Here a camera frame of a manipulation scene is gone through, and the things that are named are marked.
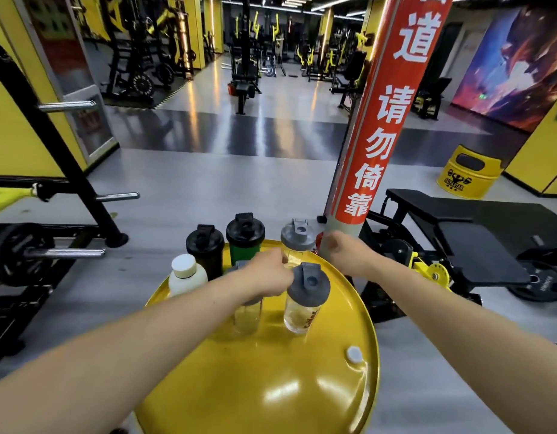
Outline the person's right forearm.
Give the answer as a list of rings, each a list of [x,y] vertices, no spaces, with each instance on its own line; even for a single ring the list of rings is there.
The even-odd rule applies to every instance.
[[[557,344],[387,257],[368,257],[363,277],[384,289],[509,430],[557,434]]]

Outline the person's left hand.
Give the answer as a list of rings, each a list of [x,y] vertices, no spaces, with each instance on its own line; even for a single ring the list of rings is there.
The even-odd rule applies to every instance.
[[[281,249],[280,247],[272,247],[261,250],[247,263],[247,269],[256,270],[260,277],[260,293],[263,297],[279,296],[280,294],[271,294],[271,250]]]

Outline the black plate-loaded rack machine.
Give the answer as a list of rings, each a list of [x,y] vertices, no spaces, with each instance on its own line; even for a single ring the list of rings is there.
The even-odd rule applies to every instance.
[[[125,245],[129,236],[118,228],[104,203],[95,200],[99,194],[49,117],[50,114],[62,113],[44,113],[37,108],[37,105],[45,102],[38,99],[26,75],[2,45],[0,84],[65,176],[64,179],[36,181],[29,178],[0,177],[0,212],[26,198],[36,198],[48,203],[57,194],[74,194],[79,196],[95,223],[36,223],[54,236],[54,248],[90,249],[88,246],[96,239],[104,240],[110,248]],[[0,231],[12,224],[18,223],[0,223]],[[52,267],[36,285],[11,287],[0,284],[0,363],[4,358],[14,357],[25,348],[23,332],[77,260],[51,261]]]

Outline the black squat rack with plates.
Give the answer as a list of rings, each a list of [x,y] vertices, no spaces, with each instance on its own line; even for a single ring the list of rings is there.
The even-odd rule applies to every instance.
[[[94,0],[109,45],[106,104],[153,109],[194,77],[183,0]]]

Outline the person's right hand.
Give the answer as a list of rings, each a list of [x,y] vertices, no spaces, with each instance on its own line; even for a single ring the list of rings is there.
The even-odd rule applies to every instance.
[[[346,236],[347,257],[344,267],[335,268],[345,276],[359,277],[374,282],[376,275],[373,271],[377,254],[362,240],[348,234]]]

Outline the black weight plate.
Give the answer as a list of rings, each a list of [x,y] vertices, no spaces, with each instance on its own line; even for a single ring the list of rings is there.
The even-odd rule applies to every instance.
[[[18,223],[0,231],[0,284],[20,287],[36,285],[50,270],[49,259],[27,257],[30,249],[50,249],[55,239],[36,223]]]
[[[557,301],[557,266],[537,260],[519,260],[528,272],[529,282],[507,290],[519,299],[550,303]]]

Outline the yellow metal drum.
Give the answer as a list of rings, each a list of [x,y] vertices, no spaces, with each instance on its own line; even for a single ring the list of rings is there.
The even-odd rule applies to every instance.
[[[330,296],[304,335],[283,323],[286,294],[263,300],[256,333],[229,317],[134,410],[144,434],[367,434],[377,400],[375,328],[358,292],[312,252]],[[347,361],[346,349],[364,362]]]

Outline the yellow bench adjuster wheel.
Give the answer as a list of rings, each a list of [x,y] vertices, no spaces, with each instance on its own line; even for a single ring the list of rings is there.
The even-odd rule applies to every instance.
[[[419,257],[417,252],[413,252],[408,266],[427,280],[451,291],[451,277],[441,263],[427,264]]]

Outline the black weight bench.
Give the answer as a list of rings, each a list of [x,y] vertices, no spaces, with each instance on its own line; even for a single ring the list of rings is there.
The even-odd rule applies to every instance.
[[[408,266],[413,252],[427,264],[441,263],[450,290],[482,305],[477,287],[528,284],[519,260],[557,266],[557,214],[541,204],[468,201],[388,189],[379,212],[364,222],[359,238],[375,252]]]

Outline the row of yellow gym machines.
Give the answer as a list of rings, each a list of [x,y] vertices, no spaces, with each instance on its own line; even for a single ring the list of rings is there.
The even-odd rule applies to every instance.
[[[336,15],[329,22],[324,11],[289,11],[253,5],[248,31],[251,65],[263,75],[287,76],[287,63],[297,64],[308,80],[344,84],[341,78],[355,50],[363,15]]]

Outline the yellow drum bin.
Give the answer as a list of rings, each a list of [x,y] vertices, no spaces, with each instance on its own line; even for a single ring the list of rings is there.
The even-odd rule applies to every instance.
[[[436,183],[449,194],[468,200],[481,200],[504,171],[502,164],[500,159],[459,144]]]

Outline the clear shaker bottle grey lid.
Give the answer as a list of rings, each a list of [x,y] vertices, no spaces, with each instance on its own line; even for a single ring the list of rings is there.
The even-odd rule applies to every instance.
[[[239,261],[229,270],[243,302],[237,306],[233,315],[233,326],[237,334],[245,336],[256,333],[261,320],[263,295],[260,293],[259,276],[254,269],[247,269],[246,261]]]
[[[291,268],[293,281],[286,291],[283,322],[287,329],[304,335],[331,292],[331,283],[318,263],[303,262]]]
[[[303,262],[305,252],[315,249],[317,232],[307,219],[293,218],[281,230],[281,248],[286,255],[286,266],[296,267]]]

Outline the black seated gym machine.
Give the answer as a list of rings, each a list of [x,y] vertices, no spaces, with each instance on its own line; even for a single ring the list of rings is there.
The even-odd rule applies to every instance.
[[[370,38],[372,38],[372,34],[355,33],[355,38],[350,41],[351,44],[354,44],[354,47],[351,47],[349,52],[346,53],[342,68],[337,68],[333,76],[330,92],[331,94],[341,94],[337,107],[348,113],[352,112],[361,83],[361,74],[365,63],[368,61],[365,46]]]

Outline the colourful wall mural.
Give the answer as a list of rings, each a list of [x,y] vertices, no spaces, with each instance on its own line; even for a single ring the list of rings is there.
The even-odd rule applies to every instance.
[[[497,13],[451,103],[533,132],[557,101],[557,8]]]

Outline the red padded pillar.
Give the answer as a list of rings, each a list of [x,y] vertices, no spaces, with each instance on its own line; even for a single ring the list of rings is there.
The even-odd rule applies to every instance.
[[[388,0],[343,143],[324,231],[357,237],[454,0]]]

